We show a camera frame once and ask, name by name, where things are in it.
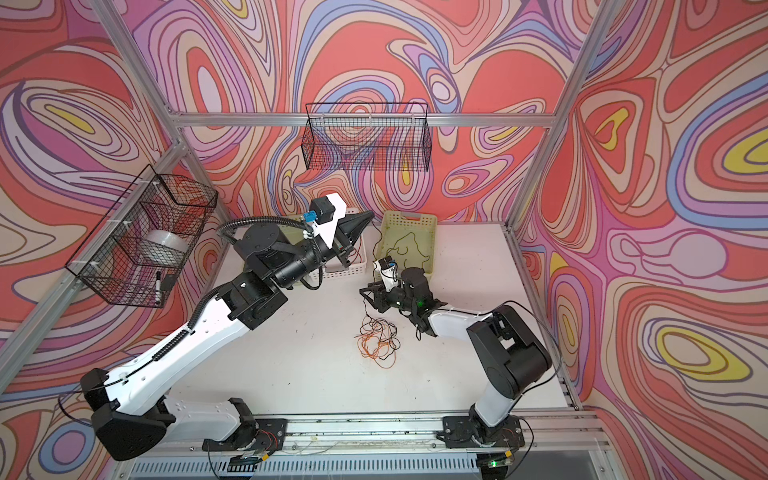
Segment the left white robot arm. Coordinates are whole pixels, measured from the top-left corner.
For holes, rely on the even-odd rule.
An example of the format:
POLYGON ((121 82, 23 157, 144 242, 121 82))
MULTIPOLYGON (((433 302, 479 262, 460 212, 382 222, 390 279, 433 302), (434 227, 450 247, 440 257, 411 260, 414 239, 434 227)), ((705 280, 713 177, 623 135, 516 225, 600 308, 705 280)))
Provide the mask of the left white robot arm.
POLYGON ((142 355, 81 378, 92 429, 114 460, 135 459, 163 442, 200 440, 210 452, 243 450, 256 440, 259 423, 243 399, 189 402, 169 392, 205 359, 274 315, 295 283, 322 273, 333 259, 348 266, 375 217, 371 211, 344 213, 313 225, 314 216, 248 217, 221 227, 244 261, 243 272, 206 293, 185 324, 142 355))

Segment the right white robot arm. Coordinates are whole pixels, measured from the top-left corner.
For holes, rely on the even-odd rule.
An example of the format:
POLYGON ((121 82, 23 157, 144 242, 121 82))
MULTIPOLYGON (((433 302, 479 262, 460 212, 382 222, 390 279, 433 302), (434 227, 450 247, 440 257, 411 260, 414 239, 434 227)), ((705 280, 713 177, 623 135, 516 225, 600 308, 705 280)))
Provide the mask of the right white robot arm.
POLYGON ((442 418, 436 438, 450 449, 524 445, 520 420, 511 414, 527 388, 553 367, 548 349, 515 308, 501 304, 484 312, 468 312, 437 299, 424 270, 393 267, 381 279, 359 290, 379 313, 395 309, 418 335, 470 343, 488 384, 468 413, 442 418))

